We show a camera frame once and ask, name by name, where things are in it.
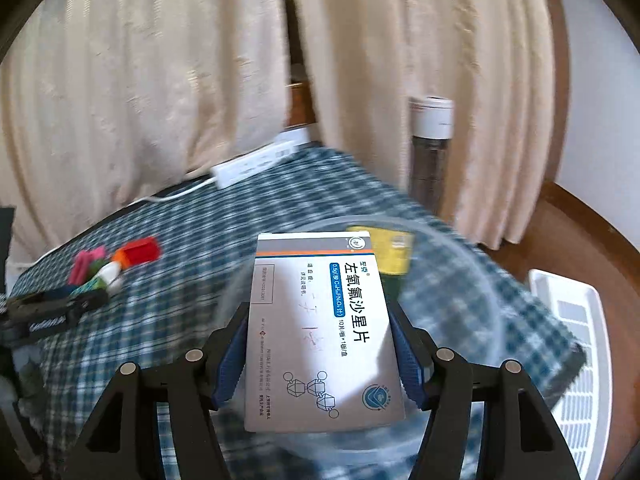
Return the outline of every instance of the metal screw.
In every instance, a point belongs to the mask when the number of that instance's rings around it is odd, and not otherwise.
[[[512,374],[519,374],[522,370],[522,366],[520,366],[520,363],[517,361],[507,361],[504,367],[507,368],[507,371],[511,372]]]
[[[448,348],[438,348],[436,355],[443,361],[451,361],[455,356],[453,350],[450,350]]]
[[[124,363],[120,367],[120,373],[123,375],[129,375],[136,371],[135,363]]]
[[[190,363],[194,363],[202,359],[203,355],[204,354],[202,353],[202,350],[200,350],[199,348],[194,348],[193,350],[189,350],[184,355],[184,358],[187,359],[187,361],[189,361]]]

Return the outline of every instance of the beige curtain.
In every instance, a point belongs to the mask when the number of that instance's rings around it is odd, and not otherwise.
[[[456,102],[441,215],[518,242],[552,130],[546,0],[296,0],[322,139],[406,188],[409,96]]]
[[[30,261],[137,197],[268,143],[282,0],[44,0],[0,66],[0,203]]]

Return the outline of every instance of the yellow package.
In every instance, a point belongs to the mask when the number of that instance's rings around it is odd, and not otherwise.
[[[351,226],[347,231],[369,231],[380,274],[402,276],[409,271],[414,235],[378,227]]]

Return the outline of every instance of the blue gripper pad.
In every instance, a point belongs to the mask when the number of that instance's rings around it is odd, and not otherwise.
[[[389,323],[391,325],[391,334],[394,338],[394,346],[396,347],[396,360],[398,361],[398,371],[400,372],[402,386],[404,386],[407,397],[415,402],[418,408],[422,409],[426,401],[422,385],[430,379],[430,376],[426,376],[424,367],[420,365],[408,339],[391,311],[389,311]]]
[[[228,349],[220,366],[218,367],[218,376],[216,378],[216,391],[212,393],[211,399],[217,406],[221,406],[223,402],[233,397],[238,379],[244,368],[246,359],[246,334],[249,317],[246,316],[242,324],[231,339]]]

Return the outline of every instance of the circular logo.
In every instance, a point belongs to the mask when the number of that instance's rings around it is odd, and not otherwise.
[[[384,410],[390,402],[389,389],[382,384],[367,386],[362,393],[362,403],[376,412]]]
[[[353,238],[349,238],[349,247],[351,247],[351,249],[363,249],[364,240],[359,236],[354,236]]]

